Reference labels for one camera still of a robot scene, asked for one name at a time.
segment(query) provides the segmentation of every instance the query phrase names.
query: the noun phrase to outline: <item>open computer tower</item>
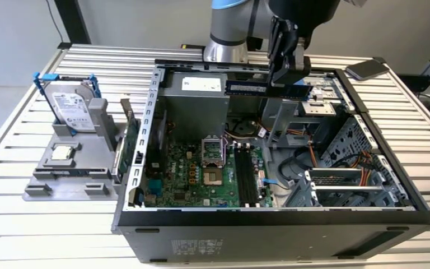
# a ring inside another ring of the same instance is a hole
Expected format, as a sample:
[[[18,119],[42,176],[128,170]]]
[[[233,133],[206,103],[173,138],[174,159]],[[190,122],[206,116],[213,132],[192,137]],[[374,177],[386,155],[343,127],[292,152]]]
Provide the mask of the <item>open computer tower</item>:
[[[141,262],[365,259],[430,210],[339,69],[156,61],[113,230]]]

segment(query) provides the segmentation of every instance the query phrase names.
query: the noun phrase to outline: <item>motherboard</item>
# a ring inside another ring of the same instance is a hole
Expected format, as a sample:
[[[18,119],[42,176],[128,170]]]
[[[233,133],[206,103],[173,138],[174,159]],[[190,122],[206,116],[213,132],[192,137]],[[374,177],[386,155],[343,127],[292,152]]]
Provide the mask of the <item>motherboard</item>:
[[[266,174],[261,149],[229,146],[221,139],[218,143],[209,138],[169,144],[164,177],[149,179],[145,206],[244,207],[245,193],[254,192],[254,206],[272,207],[269,186],[260,178]],[[242,151],[248,159],[238,158]]]

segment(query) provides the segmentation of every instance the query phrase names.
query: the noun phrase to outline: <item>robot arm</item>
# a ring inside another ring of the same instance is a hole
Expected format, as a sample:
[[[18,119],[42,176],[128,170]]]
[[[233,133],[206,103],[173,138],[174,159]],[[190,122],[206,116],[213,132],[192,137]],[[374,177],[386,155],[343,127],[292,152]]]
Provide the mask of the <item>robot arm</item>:
[[[366,0],[345,0],[361,7]],[[248,63],[246,37],[269,39],[269,78],[293,84],[310,72],[304,55],[314,28],[334,15],[339,0],[213,0],[208,62]]]

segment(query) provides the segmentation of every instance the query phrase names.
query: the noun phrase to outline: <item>power supply label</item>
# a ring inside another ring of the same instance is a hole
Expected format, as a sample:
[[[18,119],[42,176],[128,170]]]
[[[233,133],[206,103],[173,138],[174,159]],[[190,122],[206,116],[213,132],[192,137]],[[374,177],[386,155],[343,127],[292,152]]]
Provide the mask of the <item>power supply label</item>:
[[[218,78],[185,77],[182,79],[182,91],[222,91]]]

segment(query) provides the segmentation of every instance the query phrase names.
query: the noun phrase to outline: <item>case label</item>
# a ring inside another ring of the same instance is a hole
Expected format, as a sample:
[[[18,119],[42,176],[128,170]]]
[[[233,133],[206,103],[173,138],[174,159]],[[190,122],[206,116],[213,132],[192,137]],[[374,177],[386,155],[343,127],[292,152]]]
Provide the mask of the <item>case label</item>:
[[[172,240],[174,255],[218,255],[222,245],[222,239]]]
[[[182,91],[222,91],[221,82],[214,77],[185,77]]]

